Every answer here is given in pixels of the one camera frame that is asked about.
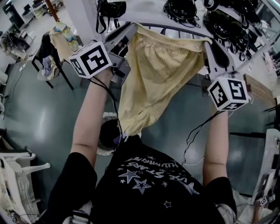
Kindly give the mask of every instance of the shiny floor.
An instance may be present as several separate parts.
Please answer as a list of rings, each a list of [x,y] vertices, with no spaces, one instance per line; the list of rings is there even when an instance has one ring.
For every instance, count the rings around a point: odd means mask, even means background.
[[[63,70],[74,87],[73,91],[61,75],[51,81],[53,89],[46,82],[38,81],[36,70],[30,62],[22,73],[19,72],[18,64],[11,66],[4,90],[4,95],[10,96],[4,102],[5,119],[0,125],[7,128],[9,138],[19,148],[27,146],[37,155],[37,164],[51,164],[50,169],[39,171],[34,176],[38,182],[35,190],[42,200],[42,209],[46,208],[49,193],[69,154],[75,120],[88,86],[87,80],[80,84],[81,79],[68,63],[63,64]],[[201,78],[196,75],[189,83],[200,84]],[[113,92],[117,97],[120,96],[120,90],[114,89]],[[252,105],[246,105],[230,116],[229,131],[264,133],[265,124],[274,117],[273,112],[263,113],[268,107],[264,102],[254,99]],[[109,99],[105,111],[113,112],[112,101]],[[182,162],[187,136],[192,129],[209,118],[210,112],[211,99],[202,97],[201,88],[185,85],[173,97],[160,119],[142,131],[142,141]],[[203,157],[208,128],[206,125],[200,131],[188,149],[188,164],[194,164]],[[263,149],[263,139],[230,135],[227,172],[233,188],[240,193],[253,193]],[[95,166],[98,180],[110,160],[111,156],[98,155]],[[200,162],[184,168],[202,181],[202,164]]]

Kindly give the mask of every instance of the fabric garment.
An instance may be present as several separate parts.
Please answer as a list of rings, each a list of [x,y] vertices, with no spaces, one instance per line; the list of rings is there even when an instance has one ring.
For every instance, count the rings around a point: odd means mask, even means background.
[[[78,211],[73,211],[73,215],[67,217],[62,224],[93,224],[90,222],[92,202],[84,204]]]
[[[54,71],[57,68],[56,63],[53,60],[53,56],[49,55],[43,58],[43,70],[42,75],[46,76],[48,80],[54,78]]]
[[[138,136],[120,145],[97,187],[96,181],[87,158],[71,153],[50,194],[44,222],[63,223],[89,200],[95,224],[235,220],[236,205],[227,178],[217,178],[204,188],[178,162],[142,144]]]
[[[72,33],[66,24],[57,22],[56,26],[49,33],[51,43],[58,51],[60,61],[66,60],[70,63],[68,57],[79,49],[76,36]]]
[[[63,35],[63,37],[67,40],[69,47],[73,51],[77,51],[79,49],[79,44],[76,39],[76,36],[74,35],[74,33],[70,30],[70,28],[66,24],[64,24],[62,22],[56,22],[56,26],[52,29],[50,34],[53,34],[53,33],[55,33],[55,34],[61,33]]]
[[[119,106],[129,136],[155,123],[172,96],[203,66],[202,44],[209,39],[172,39],[138,25],[128,46],[131,67]]]
[[[68,59],[74,51],[68,46],[67,40],[62,34],[50,35],[51,43],[57,49],[60,61],[66,60],[70,63]]]

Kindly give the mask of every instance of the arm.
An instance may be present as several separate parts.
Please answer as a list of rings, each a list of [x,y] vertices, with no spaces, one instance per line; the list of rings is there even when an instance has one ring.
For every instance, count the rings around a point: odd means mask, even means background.
[[[255,223],[255,222],[259,221],[260,201],[261,201],[261,199],[256,199],[255,200],[255,203],[254,203],[255,207],[254,207],[254,214],[253,214],[252,223]]]
[[[109,87],[112,73],[106,69],[96,76]],[[107,91],[90,83],[83,105],[76,120],[71,152],[83,154],[94,167]]]
[[[219,177],[227,177],[228,112],[211,120],[203,163],[203,185]]]
[[[255,222],[259,221],[259,214],[260,214],[260,207],[255,206],[252,223],[255,223]]]

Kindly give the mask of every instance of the hand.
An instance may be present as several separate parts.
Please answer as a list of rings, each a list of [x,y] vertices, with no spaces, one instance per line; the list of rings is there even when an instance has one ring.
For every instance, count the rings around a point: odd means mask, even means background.
[[[255,207],[260,207],[261,206],[261,199],[256,199],[254,202]]]

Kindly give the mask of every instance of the black cable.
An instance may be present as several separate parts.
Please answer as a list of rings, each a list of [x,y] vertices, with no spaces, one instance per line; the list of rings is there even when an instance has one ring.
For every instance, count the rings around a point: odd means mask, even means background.
[[[101,84],[98,84],[98,83],[92,81],[91,79],[89,79],[89,81],[98,85],[98,86],[100,86],[100,87],[103,87],[108,92],[108,94],[110,95],[110,97],[112,98],[112,101],[113,101],[113,106],[114,106],[115,113],[117,115],[117,120],[118,120],[118,124],[119,124],[119,133],[120,133],[119,143],[118,143],[117,147],[115,147],[115,149],[114,149],[114,152],[115,152],[116,149],[118,148],[119,144],[120,144],[120,141],[121,141],[122,137],[123,137],[123,130],[122,130],[122,127],[121,127],[121,122],[119,121],[119,113],[118,113],[118,109],[117,109],[117,106],[116,106],[116,98],[115,98],[114,94],[112,93],[112,91],[102,81],[100,81],[98,78],[96,78],[94,76],[93,76],[93,78],[96,79]]]
[[[21,72],[21,75],[19,76],[19,78],[18,78],[16,84],[14,85],[13,94],[12,94],[11,98],[9,98],[8,100],[11,100],[11,99],[14,97],[14,90],[15,90],[15,88],[16,88],[16,86],[17,86],[17,84],[18,84],[18,81],[20,80],[22,74],[23,74],[23,71]]]
[[[223,111],[217,111],[214,115],[212,115],[210,118],[208,118],[204,123],[202,123],[201,125],[197,126],[195,129],[193,129],[193,130],[190,132],[190,134],[189,134],[189,136],[188,136],[188,138],[187,138],[187,140],[186,140],[186,142],[187,142],[187,147],[186,147],[186,149],[185,149],[185,151],[184,151],[184,161],[181,163],[182,166],[184,165],[184,163],[186,163],[186,152],[187,152],[188,148],[190,147],[190,145],[194,142],[194,139],[195,139],[195,137],[198,135],[198,133],[200,132],[201,128],[202,128],[207,122],[209,122],[209,121],[212,120],[214,117],[216,117],[217,115],[221,114],[222,112],[223,112]],[[197,133],[196,133],[195,136],[193,137],[192,141],[188,144],[188,140],[189,140],[189,137],[191,136],[192,132],[195,131],[195,130],[198,129],[198,128],[200,128],[200,129],[197,131]]]
[[[183,25],[183,26],[185,26],[185,27],[188,27],[188,28],[195,28],[196,26],[195,25],[193,25],[193,26],[187,26],[187,25],[185,25],[185,24],[183,24],[183,23],[181,23],[181,22],[178,22],[179,24],[181,24],[181,25]]]

